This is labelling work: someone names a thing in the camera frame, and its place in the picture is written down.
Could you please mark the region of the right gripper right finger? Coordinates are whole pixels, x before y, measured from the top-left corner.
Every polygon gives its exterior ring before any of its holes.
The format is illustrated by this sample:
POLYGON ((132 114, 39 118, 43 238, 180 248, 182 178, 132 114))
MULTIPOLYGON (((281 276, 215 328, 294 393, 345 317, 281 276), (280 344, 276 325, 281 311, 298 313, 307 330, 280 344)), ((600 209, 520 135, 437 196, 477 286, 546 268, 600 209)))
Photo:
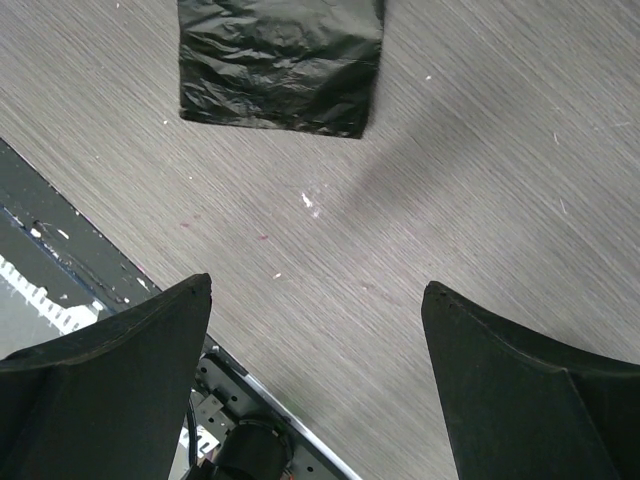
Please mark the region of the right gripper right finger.
POLYGON ((636 479, 639 367, 432 281, 421 317, 461 479, 636 479))

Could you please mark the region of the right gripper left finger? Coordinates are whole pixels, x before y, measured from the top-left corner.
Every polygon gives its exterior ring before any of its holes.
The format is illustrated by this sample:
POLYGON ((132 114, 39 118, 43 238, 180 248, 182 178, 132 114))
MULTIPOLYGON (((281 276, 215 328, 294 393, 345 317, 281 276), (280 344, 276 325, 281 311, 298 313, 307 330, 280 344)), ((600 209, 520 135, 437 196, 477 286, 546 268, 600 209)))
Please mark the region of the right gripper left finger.
POLYGON ((4 479, 166 479, 211 311, 211 278, 1 362, 4 479))

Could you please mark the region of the black trash bag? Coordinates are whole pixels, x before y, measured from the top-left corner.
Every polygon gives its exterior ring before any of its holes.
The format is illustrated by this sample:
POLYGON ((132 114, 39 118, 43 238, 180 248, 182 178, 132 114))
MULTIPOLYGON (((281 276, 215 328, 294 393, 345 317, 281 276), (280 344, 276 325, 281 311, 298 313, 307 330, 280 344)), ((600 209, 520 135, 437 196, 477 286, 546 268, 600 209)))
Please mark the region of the black trash bag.
POLYGON ((380 0, 177 4, 179 115, 359 139, 384 35, 380 0))

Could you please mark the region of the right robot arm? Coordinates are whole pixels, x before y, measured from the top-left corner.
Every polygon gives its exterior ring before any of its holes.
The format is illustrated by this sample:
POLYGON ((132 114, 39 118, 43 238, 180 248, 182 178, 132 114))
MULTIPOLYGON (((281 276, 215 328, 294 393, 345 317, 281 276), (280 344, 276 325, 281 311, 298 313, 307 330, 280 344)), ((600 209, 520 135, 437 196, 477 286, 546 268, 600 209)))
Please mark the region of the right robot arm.
MULTIPOLYGON (((346 479, 231 359, 204 347, 211 280, 1 363, 5 479, 164 479, 181 430, 223 431, 191 479, 346 479)), ((639 369, 553 340, 431 282, 425 338, 462 479, 635 479, 639 369)))

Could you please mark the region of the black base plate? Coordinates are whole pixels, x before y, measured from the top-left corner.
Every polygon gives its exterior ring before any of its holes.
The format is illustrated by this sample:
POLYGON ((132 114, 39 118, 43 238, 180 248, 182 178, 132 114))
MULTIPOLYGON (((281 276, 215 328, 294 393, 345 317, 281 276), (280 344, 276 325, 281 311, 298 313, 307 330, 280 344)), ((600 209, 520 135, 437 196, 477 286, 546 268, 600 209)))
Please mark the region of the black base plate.
MULTIPOLYGON (((144 303, 158 288, 10 145, 1 147, 1 362, 144 303)), ((189 479, 355 473, 207 332, 178 437, 189 479)))

